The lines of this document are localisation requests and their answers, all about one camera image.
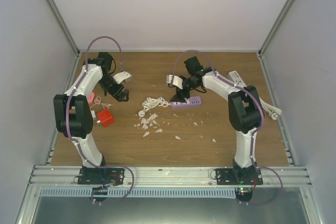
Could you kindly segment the white power strip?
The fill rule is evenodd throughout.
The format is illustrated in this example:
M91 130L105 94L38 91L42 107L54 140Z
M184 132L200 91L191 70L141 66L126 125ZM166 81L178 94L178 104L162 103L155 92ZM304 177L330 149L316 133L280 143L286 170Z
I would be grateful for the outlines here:
M227 75L227 78L232 81L234 84L241 86L241 87L246 87L246 83L243 81L241 76L237 71L230 71Z

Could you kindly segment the purple plug adapter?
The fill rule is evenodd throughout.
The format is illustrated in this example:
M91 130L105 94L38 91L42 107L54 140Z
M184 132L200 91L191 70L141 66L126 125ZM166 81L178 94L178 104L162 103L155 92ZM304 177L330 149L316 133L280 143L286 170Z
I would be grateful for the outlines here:
M185 102L171 102L172 109L189 109L201 106L200 96L193 96L185 100Z

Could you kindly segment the pink cube socket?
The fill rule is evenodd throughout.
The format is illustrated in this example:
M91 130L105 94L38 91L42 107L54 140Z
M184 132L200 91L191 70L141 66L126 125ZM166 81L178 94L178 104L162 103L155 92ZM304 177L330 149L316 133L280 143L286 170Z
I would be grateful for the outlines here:
M89 103L89 104L92 104L93 101L94 101L94 99L95 99L95 93L92 92L92 93L89 95L88 103Z

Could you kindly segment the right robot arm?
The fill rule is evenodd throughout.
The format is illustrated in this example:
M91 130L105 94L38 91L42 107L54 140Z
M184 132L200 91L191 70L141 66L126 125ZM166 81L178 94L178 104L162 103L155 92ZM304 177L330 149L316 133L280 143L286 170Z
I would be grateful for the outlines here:
M255 143L264 124L264 113L257 89L243 87L223 77L213 66L204 68L198 58L184 61L189 77L166 76L169 87L176 88L172 102L185 103L190 92L199 87L211 90L228 102L229 122L236 131L236 154L233 159L233 180L240 185L257 174Z

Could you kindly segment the white USB charger plug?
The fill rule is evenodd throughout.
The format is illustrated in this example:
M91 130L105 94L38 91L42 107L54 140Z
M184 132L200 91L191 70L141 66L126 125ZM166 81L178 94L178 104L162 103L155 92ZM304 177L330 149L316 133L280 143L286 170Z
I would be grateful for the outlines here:
M92 115L93 120L96 121L97 120L97 116L96 116L95 111L91 110L91 115Z

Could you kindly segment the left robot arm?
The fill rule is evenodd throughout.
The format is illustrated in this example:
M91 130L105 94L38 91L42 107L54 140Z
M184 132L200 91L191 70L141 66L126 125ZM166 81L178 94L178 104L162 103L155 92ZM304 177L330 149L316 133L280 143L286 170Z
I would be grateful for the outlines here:
M92 136L93 116L88 99L99 84L105 95L111 95L118 102L129 100L129 90L124 88L122 82L131 80L132 75L121 71L112 76L110 69L113 61L113 57L107 52L86 59L72 86L53 99L57 131L74 144L83 167L92 168L90 178L96 184L107 181L108 171L103 168L106 165L104 157Z

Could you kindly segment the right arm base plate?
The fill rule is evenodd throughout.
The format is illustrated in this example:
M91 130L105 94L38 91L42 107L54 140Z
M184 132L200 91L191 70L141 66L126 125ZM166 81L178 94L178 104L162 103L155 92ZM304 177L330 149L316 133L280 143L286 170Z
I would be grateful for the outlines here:
M221 186L253 186L262 185L264 183L261 172L258 172L258 174L255 171L248 172L247 175L244 176L240 176L233 168L217 168L214 172L216 183Z

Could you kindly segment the red plug block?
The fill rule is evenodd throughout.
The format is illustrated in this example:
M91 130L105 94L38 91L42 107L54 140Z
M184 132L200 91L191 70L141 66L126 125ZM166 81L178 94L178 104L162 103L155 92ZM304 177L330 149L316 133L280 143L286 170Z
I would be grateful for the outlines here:
M114 123L114 117L108 109L104 109L97 113L97 124L108 127Z

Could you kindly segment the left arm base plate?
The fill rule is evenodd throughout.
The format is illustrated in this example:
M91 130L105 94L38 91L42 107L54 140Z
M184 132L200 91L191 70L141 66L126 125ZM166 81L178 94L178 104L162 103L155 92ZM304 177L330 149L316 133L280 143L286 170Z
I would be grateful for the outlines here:
M76 177L79 185L122 185L124 168L87 168L82 167Z

